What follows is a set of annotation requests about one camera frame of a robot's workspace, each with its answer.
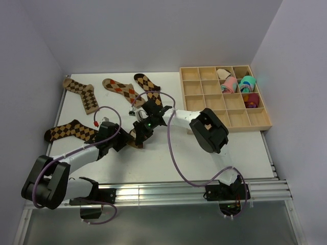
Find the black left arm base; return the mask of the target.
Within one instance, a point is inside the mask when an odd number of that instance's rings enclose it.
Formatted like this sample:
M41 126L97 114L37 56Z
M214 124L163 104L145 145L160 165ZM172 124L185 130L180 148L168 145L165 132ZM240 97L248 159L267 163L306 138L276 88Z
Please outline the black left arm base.
M102 205L100 208L80 208L80 217L82 219L95 219L100 218L103 205L115 204L116 188L101 188L94 197L74 198L69 200L70 206L87 206L87 205Z

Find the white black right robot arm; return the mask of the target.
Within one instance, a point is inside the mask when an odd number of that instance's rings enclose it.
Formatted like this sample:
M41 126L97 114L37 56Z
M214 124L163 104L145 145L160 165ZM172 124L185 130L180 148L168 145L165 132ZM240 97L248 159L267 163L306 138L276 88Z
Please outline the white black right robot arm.
M189 181L180 171L173 155L171 144L171 126L190 130L199 146L207 153L222 156L222 151L228 144L229 131L213 110L205 108L201 111L177 110L172 106L161 107L153 101L145 102L139 109L132 107L130 116L134 116L135 145L139 146L149 139L158 126L167 127L167 141L170 156L180 177L189 185L203 187L214 180L218 180L221 194L227 198L234 198L239 187L243 184L243 177L233 166L221 164L221 169L204 184L195 184Z

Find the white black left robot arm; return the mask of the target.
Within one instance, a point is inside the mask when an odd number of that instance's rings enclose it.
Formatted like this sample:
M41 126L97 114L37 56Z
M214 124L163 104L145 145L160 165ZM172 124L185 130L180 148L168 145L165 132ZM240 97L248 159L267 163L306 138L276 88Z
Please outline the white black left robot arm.
M80 148L56 157L39 156L23 187L21 196L37 208L56 209L63 201L83 199L88 204L100 201L99 183L87 177L72 179L71 173L124 148L134 138L118 124L103 122L95 136Z

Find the tan orange argyle sock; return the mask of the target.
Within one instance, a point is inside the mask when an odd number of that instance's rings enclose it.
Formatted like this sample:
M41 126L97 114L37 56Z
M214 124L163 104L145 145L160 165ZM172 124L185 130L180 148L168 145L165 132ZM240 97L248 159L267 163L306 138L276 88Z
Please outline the tan orange argyle sock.
M134 90L132 84L123 84L113 79L104 79L103 87L111 92L122 95L135 108L140 108L146 101Z

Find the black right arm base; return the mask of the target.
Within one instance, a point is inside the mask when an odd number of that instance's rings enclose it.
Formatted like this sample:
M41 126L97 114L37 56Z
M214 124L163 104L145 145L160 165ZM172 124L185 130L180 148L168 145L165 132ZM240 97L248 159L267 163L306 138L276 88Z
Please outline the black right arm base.
M251 198L249 187L244 184L240 176L237 176L234 183L230 185L219 184L206 185L203 195L207 201L229 201L229 203L219 204L219 208L224 215L237 215L242 210L241 201Z

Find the brown tan striped sock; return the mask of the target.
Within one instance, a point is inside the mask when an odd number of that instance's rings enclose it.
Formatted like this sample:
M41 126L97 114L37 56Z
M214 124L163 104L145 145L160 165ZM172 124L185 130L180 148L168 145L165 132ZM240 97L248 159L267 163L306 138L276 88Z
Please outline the brown tan striped sock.
M136 131L135 129L132 129L130 132L129 132L129 135L132 137L126 144L128 146L131 146L135 149L143 149L144 148L144 145L143 143L139 144L139 145L136 145L135 141L136 141Z

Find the dark brown tan argyle sock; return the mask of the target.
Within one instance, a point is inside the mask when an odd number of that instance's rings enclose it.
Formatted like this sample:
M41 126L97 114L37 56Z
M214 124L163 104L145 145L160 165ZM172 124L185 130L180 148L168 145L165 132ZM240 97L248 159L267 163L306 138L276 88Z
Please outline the dark brown tan argyle sock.
M155 85L145 74L137 73L134 75L134 80L147 93L147 99L153 101L156 105L163 107L159 91L161 87Z

